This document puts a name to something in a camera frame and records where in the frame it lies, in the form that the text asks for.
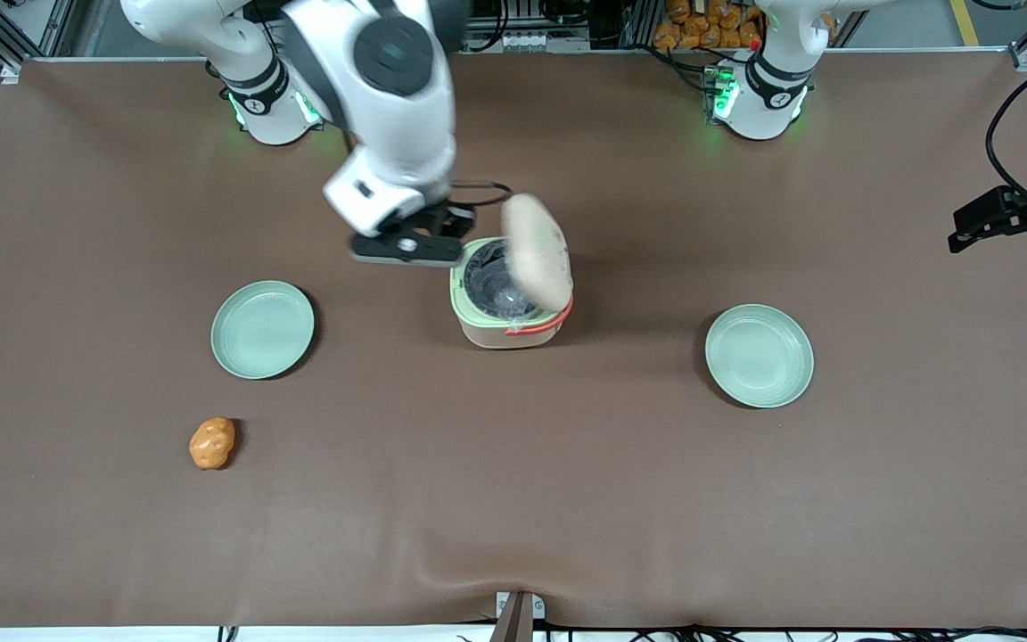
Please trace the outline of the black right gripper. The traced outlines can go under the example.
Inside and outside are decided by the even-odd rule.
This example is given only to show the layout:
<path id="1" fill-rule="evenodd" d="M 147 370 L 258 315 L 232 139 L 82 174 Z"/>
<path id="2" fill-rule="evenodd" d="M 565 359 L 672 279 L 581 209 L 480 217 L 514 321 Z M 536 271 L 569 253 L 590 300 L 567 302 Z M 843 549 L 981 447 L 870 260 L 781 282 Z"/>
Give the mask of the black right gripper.
<path id="1" fill-rule="evenodd" d="M 378 239 L 394 241 L 403 236 L 443 237 L 460 243 L 476 224 L 476 207 L 464 203 L 436 203 L 407 214 L 394 207 L 376 224 Z"/>

